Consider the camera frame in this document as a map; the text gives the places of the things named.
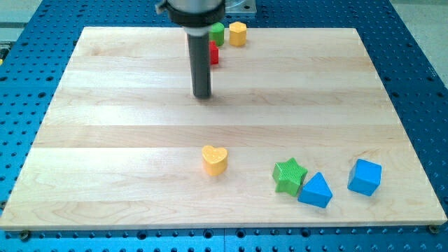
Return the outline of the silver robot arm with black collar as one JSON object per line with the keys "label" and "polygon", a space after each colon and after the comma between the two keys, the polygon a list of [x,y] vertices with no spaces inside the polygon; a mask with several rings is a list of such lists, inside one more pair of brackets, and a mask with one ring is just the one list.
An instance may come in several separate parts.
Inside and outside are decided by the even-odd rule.
{"label": "silver robot arm with black collar", "polygon": [[203,36],[225,15],[225,1],[161,0],[155,10],[157,14],[167,12],[168,18],[182,26],[188,35]]}

